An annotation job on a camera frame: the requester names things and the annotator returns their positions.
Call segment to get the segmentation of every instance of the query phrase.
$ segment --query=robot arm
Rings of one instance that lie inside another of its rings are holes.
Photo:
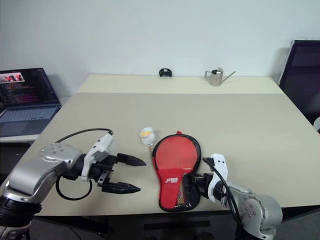
[[[204,176],[193,177],[193,182],[199,186],[201,195],[214,203],[220,202],[224,208],[235,213],[238,227],[246,233],[244,239],[250,236],[252,239],[273,240],[276,236],[276,227],[283,217],[279,203],[270,196],[257,195],[245,186],[226,182],[228,168],[223,155],[214,153],[203,161],[211,169],[215,168],[218,173],[205,173]],[[229,192],[220,177],[227,184]]]
[[[112,142],[113,136],[109,132],[94,144],[88,154],[57,142],[45,146],[36,158],[19,164],[0,196],[0,240],[17,240],[26,234],[33,216],[42,209],[41,202],[53,185],[59,183],[60,177],[69,180],[80,177],[84,181],[93,179],[103,192],[127,194],[140,191],[128,183],[110,182],[112,168],[118,162],[131,166],[146,165],[130,155],[111,155],[109,148]]]

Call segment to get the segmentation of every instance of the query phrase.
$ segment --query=black small object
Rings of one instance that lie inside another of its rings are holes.
[[[169,68],[162,68],[159,71],[160,77],[172,77],[172,71]]]

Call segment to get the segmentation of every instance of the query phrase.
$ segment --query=gray floor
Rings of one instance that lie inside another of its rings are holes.
[[[113,234],[109,240],[142,240],[154,236],[157,240],[192,240],[198,233],[212,233],[216,240],[233,240],[235,223],[230,215],[196,217],[190,220],[209,220],[210,227],[180,228],[168,230],[144,230],[145,224],[172,222],[177,219],[128,219],[110,221]],[[75,229],[82,240],[103,240],[99,235]],[[65,226],[34,220],[30,229],[31,240],[78,240],[79,238]],[[320,240],[320,211],[282,223],[277,228],[277,240]]]

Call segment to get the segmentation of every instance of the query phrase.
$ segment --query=paddle logo text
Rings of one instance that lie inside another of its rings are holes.
[[[172,184],[176,184],[178,182],[178,178],[177,177],[170,177],[170,178],[167,178],[165,180],[165,183],[172,183]]]

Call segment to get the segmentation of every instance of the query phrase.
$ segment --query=laptop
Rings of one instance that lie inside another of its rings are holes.
[[[60,108],[43,68],[0,71],[0,137],[38,135]]]

